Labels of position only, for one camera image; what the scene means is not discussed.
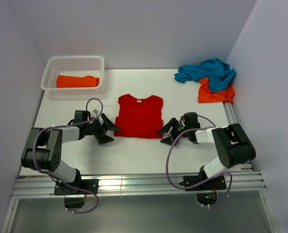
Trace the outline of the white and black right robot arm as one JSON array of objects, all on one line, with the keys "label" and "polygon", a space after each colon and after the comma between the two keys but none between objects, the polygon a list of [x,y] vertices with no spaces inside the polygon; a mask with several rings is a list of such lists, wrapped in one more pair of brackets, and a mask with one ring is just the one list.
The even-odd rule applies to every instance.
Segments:
[{"label": "white and black right robot arm", "polygon": [[242,126],[238,123],[224,127],[202,128],[198,118],[202,116],[195,112],[186,113],[180,120],[172,118],[165,126],[159,129],[157,134],[169,133],[160,142],[170,145],[166,158],[166,175],[169,177],[169,159],[171,152],[181,137],[186,137],[193,144],[213,144],[217,151],[217,157],[203,166],[199,171],[199,185],[203,189],[209,189],[215,184],[215,178],[224,174],[228,169],[249,162],[256,157],[255,148],[246,135]]}]

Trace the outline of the red t shirt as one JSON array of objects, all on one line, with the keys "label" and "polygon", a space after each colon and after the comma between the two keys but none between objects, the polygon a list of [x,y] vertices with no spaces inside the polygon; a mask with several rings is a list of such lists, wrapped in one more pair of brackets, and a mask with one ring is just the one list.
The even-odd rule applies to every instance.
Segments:
[{"label": "red t shirt", "polygon": [[145,139],[161,139],[157,131],[163,127],[163,99],[151,95],[138,99],[130,94],[118,98],[119,115],[115,124],[120,128],[114,132],[115,137],[132,137]]}]

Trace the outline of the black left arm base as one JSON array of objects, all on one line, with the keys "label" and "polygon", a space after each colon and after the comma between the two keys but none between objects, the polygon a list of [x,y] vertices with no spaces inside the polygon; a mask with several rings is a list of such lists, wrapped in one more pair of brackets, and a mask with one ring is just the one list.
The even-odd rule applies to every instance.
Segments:
[{"label": "black left arm base", "polygon": [[81,209],[84,204],[86,197],[88,195],[87,192],[83,192],[78,190],[82,189],[85,191],[93,192],[97,194],[98,191],[98,183],[97,179],[88,179],[81,180],[74,183],[68,183],[68,185],[76,187],[77,189],[70,188],[69,186],[63,183],[57,183],[54,188],[55,196],[63,196],[64,197],[64,206],[70,209]]}]

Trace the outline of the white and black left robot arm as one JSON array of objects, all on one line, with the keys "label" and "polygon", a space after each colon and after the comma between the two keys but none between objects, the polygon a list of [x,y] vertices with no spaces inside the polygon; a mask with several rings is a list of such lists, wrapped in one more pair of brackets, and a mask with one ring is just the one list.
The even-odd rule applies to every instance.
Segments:
[{"label": "white and black left robot arm", "polygon": [[77,194],[83,188],[81,174],[62,160],[62,144],[94,136],[98,144],[103,145],[114,141],[106,135],[107,131],[119,130],[104,113],[98,118],[87,110],[77,110],[74,119],[65,127],[32,128],[21,156],[21,165],[66,182],[66,189]]}]

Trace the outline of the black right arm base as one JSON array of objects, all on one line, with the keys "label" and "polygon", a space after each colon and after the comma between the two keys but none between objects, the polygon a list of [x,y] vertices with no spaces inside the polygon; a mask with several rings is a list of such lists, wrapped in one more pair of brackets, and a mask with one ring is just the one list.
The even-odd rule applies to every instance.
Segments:
[{"label": "black right arm base", "polygon": [[[193,175],[193,176],[184,176],[183,181],[179,183],[180,186],[190,187],[192,185],[198,184],[206,179],[206,175]],[[226,181],[223,176],[216,177],[212,180],[209,180],[197,187],[192,189],[187,189],[186,191],[206,191],[206,193],[199,193],[196,195],[197,200],[200,204],[203,205],[212,205],[216,204],[218,201],[217,191],[225,190],[227,188]]]}]

